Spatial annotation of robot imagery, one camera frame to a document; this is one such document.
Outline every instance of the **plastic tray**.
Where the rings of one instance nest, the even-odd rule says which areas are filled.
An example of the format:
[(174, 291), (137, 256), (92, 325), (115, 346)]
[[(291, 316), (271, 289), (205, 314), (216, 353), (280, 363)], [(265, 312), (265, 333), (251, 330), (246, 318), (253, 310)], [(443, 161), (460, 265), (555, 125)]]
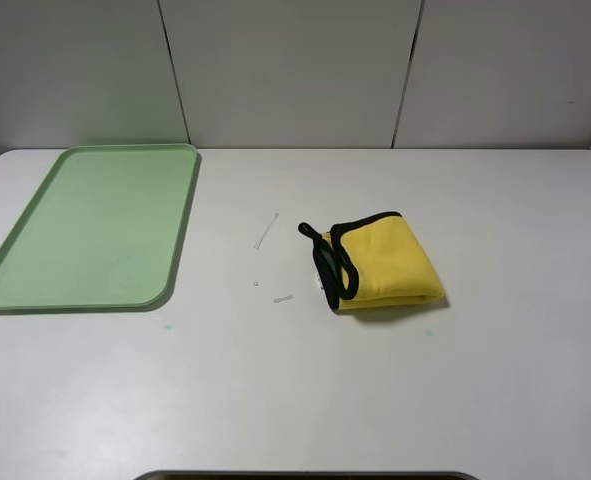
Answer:
[(191, 145), (63, 152), (0, 247), (0, 310), (143, 307), (171, 270)]

